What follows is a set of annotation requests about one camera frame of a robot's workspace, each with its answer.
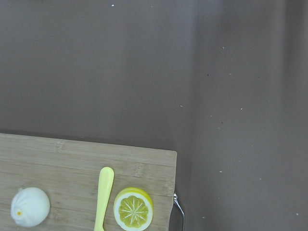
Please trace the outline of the bamboo cutting board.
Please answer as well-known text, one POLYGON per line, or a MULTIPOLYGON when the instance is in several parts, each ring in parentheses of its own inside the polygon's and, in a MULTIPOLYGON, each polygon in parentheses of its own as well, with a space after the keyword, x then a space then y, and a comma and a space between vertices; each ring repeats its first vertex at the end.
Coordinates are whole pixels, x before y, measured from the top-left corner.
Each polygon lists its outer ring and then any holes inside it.
POLYGON ((124 188, 145 190, 154 204, 151 231, 167 231, 175 190, 175 151, 1 134, 0 228, 20 231, 11 217, 11 201, 21 188, 38 187, 49 197, 47 218, 36 231, 94 229, 99 173, 103 167, 115 177, 104 229, 118 231, 113 214, 116 195, 124 188))

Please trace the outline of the yellow plastic knife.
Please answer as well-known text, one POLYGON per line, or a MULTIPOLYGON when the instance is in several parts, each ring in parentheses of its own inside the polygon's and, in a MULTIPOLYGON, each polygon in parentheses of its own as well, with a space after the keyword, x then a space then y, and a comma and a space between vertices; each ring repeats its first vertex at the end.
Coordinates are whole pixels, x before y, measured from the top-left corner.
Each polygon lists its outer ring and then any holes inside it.
POLYGON ((97 209, 94 224, 95 231, 103 231, 103 222, 110 198, 110 193, 114 181, 114 171, 110 167, 104 167, 99 174, 97 209))

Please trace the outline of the lemon slice thick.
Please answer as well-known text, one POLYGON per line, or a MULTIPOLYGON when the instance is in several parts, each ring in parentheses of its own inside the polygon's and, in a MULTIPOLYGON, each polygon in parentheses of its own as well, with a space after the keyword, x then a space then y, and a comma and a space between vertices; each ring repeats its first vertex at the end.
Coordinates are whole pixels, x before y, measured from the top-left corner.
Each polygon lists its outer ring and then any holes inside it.
POLYGON ((147 229, 154 216, 154 205, 150 195, 135 187, 121 190, 114 200, 114 217, 125 231, 147 229))

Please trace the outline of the white steamed bun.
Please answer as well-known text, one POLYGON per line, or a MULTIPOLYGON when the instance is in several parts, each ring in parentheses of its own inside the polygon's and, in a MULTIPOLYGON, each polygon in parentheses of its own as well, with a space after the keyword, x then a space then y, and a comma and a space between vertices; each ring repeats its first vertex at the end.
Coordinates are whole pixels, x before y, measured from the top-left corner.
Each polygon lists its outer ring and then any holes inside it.
POLYGON ((42 223, 50 211, 50 200, 40 188, 20 188, 11 202, 11 217, 18 226, 35 227, 42 223))

